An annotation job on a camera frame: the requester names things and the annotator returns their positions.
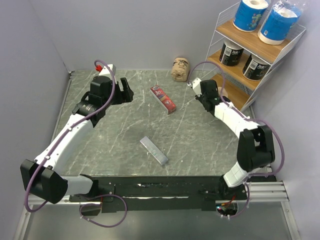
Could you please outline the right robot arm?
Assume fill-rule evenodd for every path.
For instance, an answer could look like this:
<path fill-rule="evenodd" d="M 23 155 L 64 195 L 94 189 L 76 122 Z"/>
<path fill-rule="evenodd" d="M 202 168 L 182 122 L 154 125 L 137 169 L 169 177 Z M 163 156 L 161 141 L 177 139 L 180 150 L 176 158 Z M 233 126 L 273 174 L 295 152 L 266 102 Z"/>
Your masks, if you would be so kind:
<path fill-rule="evenodd" d="M 220 96 L 216 81 L 196 78 L 191 88 L 204 109 L 227 125 L 238 138 L 236 163 L 222 176 L 222 184 L 218 187 L 219 195 L 228 200 L 251 174 L 274 162 L 273 133 L 268 126 L 260 125 L 238 111 L 227 97 Z"/>

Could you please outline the blue clear-wrapped paper roll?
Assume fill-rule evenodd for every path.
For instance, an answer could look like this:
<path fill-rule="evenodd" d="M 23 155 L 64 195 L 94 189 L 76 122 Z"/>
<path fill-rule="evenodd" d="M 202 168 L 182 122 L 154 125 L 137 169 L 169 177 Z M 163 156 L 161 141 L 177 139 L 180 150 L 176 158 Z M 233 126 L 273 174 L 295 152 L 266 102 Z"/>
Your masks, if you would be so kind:
<path fill-rule="evenodd" d="M 268 45 L 282 44 L 309 3 L 310 0 L 277 0 L 261 25 L 258 38 Z"/>

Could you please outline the brown paper roll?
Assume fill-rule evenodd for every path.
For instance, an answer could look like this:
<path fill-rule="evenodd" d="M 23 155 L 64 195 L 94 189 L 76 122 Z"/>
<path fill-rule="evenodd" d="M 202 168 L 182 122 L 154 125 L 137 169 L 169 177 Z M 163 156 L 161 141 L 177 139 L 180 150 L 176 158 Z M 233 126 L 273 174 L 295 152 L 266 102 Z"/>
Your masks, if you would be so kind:
<path fill-rule="evenodd" d="M 227 103 L 230 102 L 230 99 L 228 98 L 228 92 L 224 88 L 218 87 L 217 92 L 218 92 L 219 103 L 223 102 L 222 98 L 224 99 L 225 102 Z"/>

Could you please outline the blue printed paper roll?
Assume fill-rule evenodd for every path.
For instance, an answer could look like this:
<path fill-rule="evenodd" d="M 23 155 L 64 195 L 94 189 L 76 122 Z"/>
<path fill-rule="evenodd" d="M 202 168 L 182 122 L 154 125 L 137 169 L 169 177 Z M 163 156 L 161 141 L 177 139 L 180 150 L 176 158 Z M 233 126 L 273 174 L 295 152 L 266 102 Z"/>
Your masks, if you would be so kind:
<path fill-rule="evenodd" d="M 233 25 L 240 31 L 253 32 L 270 3 L 270 0 L 241 0 Z"/>

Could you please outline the brown roll with bear print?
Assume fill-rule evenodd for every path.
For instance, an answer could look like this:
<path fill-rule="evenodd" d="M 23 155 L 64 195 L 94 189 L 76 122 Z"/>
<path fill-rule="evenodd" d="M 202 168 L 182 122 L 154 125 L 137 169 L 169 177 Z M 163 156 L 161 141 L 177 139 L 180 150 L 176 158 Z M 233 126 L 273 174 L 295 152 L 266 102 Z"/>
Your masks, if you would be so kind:
<path fill-rule="evenodd" d="M 177 57 L 172 65 L 171 77 L 176 82 L 186 82 L 190 72 L 190 63 L 186 58 Z"/>

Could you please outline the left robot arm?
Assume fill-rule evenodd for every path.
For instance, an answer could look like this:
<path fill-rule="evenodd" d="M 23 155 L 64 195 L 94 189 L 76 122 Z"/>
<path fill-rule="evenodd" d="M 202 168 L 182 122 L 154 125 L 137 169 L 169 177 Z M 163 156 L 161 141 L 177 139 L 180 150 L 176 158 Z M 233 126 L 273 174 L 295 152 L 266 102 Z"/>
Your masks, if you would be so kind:
<path fill-rule="evenodd" d="M 61 176 L 61 172 L 80 141 L 105 116 L 107 108 L 133 100 L 134 92 L 127 79 L 122 77 L 120 83 L 122 87 L 107 76 L 95 76 L 89 91 L 75 105 L 66 125 L 51 144 L 34 160 L 23 161 L 20 172 L 27 194 L 52 204 L 69 195 L 82 195 L 87 201 L 98 197 L 98 180 L 85 174 Z"/>

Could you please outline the black paper roll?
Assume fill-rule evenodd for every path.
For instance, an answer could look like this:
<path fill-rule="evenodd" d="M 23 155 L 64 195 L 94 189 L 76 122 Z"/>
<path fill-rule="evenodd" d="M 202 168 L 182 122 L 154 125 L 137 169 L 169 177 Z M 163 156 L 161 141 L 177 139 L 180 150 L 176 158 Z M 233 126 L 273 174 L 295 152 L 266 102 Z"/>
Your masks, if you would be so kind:
<path fill-rule="evenodd" d="M 259 81 L 266 75 L 270 67 L 271 65 L 266 63 L 264 60 L 250 54 L 242 69 L 242 74 L 249 80 Z"/>

